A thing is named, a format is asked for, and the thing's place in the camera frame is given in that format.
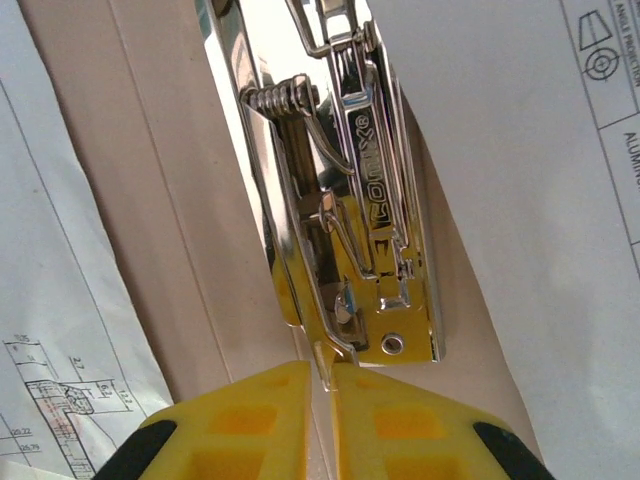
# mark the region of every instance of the stapler brand logo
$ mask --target stapler brand logo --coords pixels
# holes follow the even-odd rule
[[[391,207],[387,196],[380,147],[374,126],[368,115],[355,118],[357,149],[360,156],[360,175],[364,180],[368,215],[372,230],[391,225]]]

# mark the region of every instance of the paper sheet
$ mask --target paper sheet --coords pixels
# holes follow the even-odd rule
[[[73,477],[58,475],[8,460],[0,460],[0,478],[2,480],[69,480]]]
[[[546,462],[638,478],[640,3],[370,3]]]
[[[92,478],[171,399],[14,0],[0,45],[0,456]]]

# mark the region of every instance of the beige wall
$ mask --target beige wall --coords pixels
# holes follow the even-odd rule
[[[192,2],[21,5],[174,398],[306,355],[280,318]],[[427,174],[448,356],[387,373],[501,416],[535,449],[430,163]],[[327,478],[316,393],[311,471]]]

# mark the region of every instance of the yellow plastic object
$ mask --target yellow plastic object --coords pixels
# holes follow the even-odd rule
[[[291,362],[149,417],[177,424],[140,480],[303,480],[308,362]]]
[[[332,387],[340,480],[509,480],[473,430],[501,420],[347,363]]]

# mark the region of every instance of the coil spring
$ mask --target coil spring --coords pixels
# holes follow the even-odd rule
[[[296,75],[277,85],[247,91],[245,101],[269,118],[309,116],[318,103],[318,91],[310,85],[309,77]]]

